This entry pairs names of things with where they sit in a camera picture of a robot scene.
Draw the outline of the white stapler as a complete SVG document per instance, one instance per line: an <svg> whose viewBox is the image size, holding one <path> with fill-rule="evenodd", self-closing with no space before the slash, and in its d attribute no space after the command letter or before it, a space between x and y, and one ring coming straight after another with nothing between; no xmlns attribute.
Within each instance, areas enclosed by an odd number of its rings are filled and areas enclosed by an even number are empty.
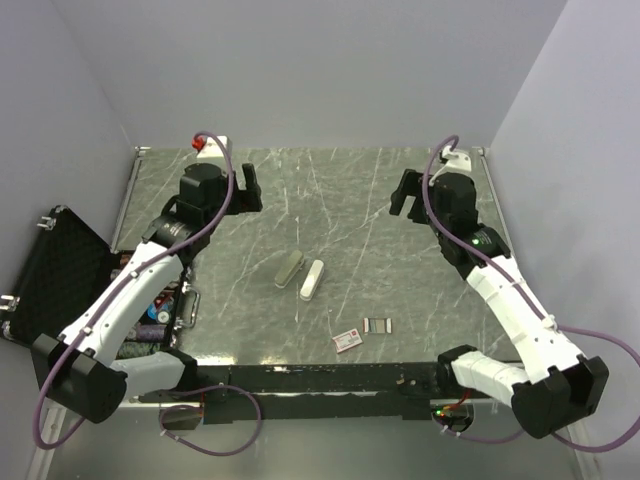
<svg viewBox="0 0 640 480"><path fill-rule="evenodd" d="M322 279L325 264L323 261L316 259L312 262L307 276L300 288L299 297L303 301L310 301Z"/></svg>

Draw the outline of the olive green stapler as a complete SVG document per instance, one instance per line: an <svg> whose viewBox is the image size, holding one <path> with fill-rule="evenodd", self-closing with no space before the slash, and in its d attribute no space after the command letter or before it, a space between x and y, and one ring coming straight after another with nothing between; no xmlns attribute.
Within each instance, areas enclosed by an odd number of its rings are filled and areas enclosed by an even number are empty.
<svg viewBox="0 0 640 480"><path fill-rule="evenodd" d="M278 288L285 288L292 278L304 265L304 254L300 250L294 250L281 264L274 277L274 283Z"/></svg>

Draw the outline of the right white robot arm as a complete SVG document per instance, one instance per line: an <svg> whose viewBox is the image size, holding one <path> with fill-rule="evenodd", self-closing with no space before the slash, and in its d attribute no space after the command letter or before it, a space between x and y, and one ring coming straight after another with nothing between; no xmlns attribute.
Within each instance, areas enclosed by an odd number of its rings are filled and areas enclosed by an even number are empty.
<svg viewBox="0 0 640 480"><path fill-rule="evenodd" d="M444 259L485 302L521 363L495 360L470 345L437 358L436 384L446 397L481 392L510 407L526 433L541 439L595 413L609 378L598 357L588 358L535 300L506 242L480 222L474 181L460 173L424 177L403 172L391 195L399 215L433 230Z"/></svg>

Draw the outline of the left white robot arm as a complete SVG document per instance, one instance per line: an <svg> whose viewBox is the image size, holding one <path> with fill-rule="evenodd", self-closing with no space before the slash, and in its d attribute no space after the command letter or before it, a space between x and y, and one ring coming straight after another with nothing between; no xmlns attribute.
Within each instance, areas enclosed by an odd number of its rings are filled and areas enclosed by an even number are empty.
<svg viewBox="0 0 640 480"><path fill-rule="evenodd" d="M164 391L183 402L197 389L196 360L176 349L120 360L118 351L152 301L210 243L226 215L259 212L255 168L242 166L245 186L210 163L185 169L179 192L145 231L134 253L100 297L57 337L41 334L31 356L42 397L100 423L124 400Z"/></svg>

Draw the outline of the staple box tray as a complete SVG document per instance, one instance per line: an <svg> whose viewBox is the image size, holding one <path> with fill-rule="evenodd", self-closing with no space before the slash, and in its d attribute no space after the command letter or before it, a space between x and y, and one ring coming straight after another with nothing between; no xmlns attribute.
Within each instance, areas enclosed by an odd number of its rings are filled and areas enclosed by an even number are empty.
<svg viewBox="0 0 640 480"><path fill-rule="evenodd" d="M393 333L392 319L365 317L363 319L363 332L365 334L390 335Z"/></svg>

